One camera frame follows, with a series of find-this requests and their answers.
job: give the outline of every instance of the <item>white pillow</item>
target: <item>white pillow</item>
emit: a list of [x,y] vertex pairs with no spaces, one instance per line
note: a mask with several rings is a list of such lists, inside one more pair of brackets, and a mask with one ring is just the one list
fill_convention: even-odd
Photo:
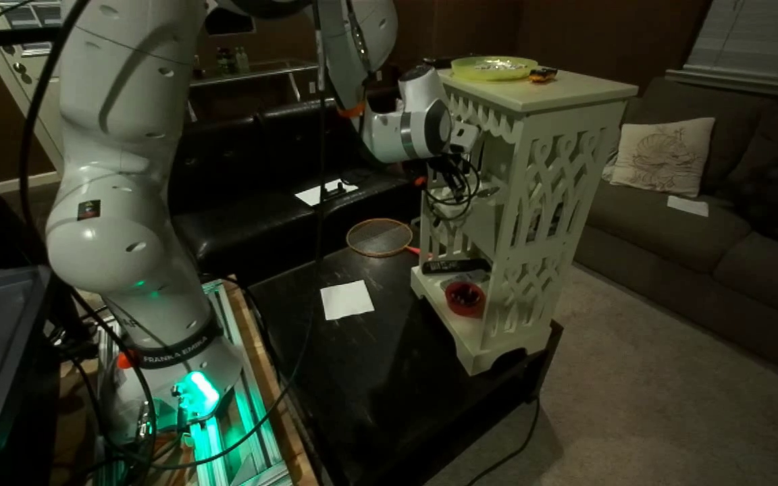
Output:
[[610,184],[697,196],[712,122],[623,124]]

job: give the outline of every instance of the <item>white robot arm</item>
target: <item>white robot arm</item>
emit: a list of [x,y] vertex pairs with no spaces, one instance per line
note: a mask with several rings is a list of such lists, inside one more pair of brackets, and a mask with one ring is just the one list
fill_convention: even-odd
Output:
[[[283,16],[304,0],[103,0],[88,1],[61,54],[65,169],[46,223],[49,259],[76,288],[96,290],[141,355],[157,398],[200,370],[225,394],[241,374],[219,338],[196,266],[166,216],[166,176],[211,8]],[[319,0],[319,37],[335,96],[362,105],[362,80],[388,55],[391,0]],[[364,108],[360,135],[383,161],[441,154],[449,142],[442,86],[431,69],[399,80],[393,112]],[[135,417],[137,385],[122,385],[115,413]]]

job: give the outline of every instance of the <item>white paper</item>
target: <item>white paper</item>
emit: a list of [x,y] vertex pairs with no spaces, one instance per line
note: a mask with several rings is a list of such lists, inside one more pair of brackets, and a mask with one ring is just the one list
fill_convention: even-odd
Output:
[[[337,186],[342,190],[357,190],[360,189],[357,184],[347,184],[347,180],[339,180],[339,177],[323,180],[327,190],[337,190]],[[296,190],[296,199],[303,199],[311,207],[319,204],[319,186],[307,186],[304,190]]]
[[323,301],[323,317],[327,320],[360,316],[360,312],[372,312],[372,301],[369,301],[364,280],[323,286],[323,288],[319,288],[319,296]]
[[680,212],[691,212],[691,216],[709,216],[709,204],[705,199],[687,199],[687,196],[668,196],[668,207],[680,211]]

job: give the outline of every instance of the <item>black table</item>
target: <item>black table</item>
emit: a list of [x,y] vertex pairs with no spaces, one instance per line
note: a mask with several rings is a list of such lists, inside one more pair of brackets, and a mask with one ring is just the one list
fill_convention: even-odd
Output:
[[[307,436],[331,483],[422,483],[519,401],[537,398],[558,342],[466,377],[431,307],[411,290],[411,253],[335,250],[249,286],[276,366],[293,374]],[[322,286],[364,280],[374,312],[323,320]]]

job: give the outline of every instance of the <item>gray sofa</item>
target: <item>gray sofa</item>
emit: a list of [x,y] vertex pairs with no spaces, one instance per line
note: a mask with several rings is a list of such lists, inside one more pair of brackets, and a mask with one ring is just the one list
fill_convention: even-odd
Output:
[[778,99],[655,78],[623,122],[691,115],[716,115],[709,216],[603,184],[574,259],[778,366]]

